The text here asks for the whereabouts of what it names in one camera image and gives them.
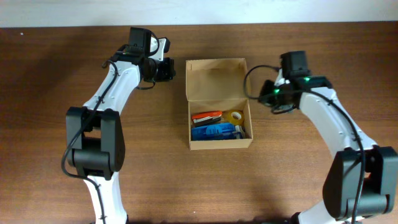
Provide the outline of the yellow tape roll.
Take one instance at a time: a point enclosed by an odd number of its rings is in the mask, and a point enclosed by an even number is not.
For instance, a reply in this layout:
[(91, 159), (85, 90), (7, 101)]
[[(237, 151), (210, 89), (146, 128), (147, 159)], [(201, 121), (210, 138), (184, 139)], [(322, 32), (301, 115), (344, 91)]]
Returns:
[(244, 123), (244, 113), (240, 110), (229, 110), (224, 114), (227, 122), (233, 125), (242, 125)]

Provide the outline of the cardboard box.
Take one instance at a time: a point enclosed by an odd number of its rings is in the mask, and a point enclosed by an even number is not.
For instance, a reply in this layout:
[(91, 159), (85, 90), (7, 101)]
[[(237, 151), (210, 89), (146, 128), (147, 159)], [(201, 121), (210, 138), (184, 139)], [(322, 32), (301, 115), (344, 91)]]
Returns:
[[(186, 97), (188, 101), (188, 137), (190, 150), (248, 148), (253, 140), (249, 100), (243, 90), (248, 71), (245, 58), (187, 60)], [(243, 112), (245, 138), (194, 141), (192, 115), (209, 111)]]

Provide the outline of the blue whiteboard eraser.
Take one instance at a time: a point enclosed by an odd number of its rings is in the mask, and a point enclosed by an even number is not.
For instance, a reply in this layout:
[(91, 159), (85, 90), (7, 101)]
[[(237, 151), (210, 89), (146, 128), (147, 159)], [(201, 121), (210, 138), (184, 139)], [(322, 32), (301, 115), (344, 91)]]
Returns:
[(218, 123), (207, 126), (199, 126), (191, 130), (193, 141), (212, 141), (225, 140), (215, 139), (215, 136), (222, 133), (230, 133), (235, 131), (235, 126), (231, 123)]

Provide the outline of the blue ballpoint pen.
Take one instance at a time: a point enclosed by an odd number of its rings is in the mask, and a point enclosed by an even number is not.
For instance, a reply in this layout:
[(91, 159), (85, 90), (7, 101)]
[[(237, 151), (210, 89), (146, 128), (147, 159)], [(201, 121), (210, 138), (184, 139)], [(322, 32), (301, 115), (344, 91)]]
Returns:
[(215, 136), (215, 139), (236, 139), (235, 131), (230, 133), (222, 133)]

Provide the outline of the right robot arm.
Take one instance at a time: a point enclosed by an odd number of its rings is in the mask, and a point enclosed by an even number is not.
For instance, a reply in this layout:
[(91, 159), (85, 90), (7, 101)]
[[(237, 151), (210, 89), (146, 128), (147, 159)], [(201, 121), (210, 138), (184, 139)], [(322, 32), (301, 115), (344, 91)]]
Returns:
[(265, 81), (258, 101), (274, 114), (300, 110), (316, 127), (333, 158), (322, 201), (297, 212), (291, 223), (362, 223), (391, 212), (397, 188), (397, 152), (379, 146), (353, 121), (331, 82), (312, 75), (304, 51), (280, 56), (275, 81)]

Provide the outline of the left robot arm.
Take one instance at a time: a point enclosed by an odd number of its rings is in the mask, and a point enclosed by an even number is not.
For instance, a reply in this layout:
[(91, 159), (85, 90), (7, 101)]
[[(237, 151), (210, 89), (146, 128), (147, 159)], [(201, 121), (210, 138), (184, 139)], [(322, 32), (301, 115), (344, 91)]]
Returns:
[(165, 57), (170, 41), (151, 30), (131, 27), (129, 40), (105, 60), (106, 78), (81, 107), (66, 113), (67, 147), (61, 159), (63, 173), (85, 182), (96, 223), (128, 223), (119, 186), (124, 164), (121, 113), (134, 90), (151, 89), (174, 78), (174, 60)]

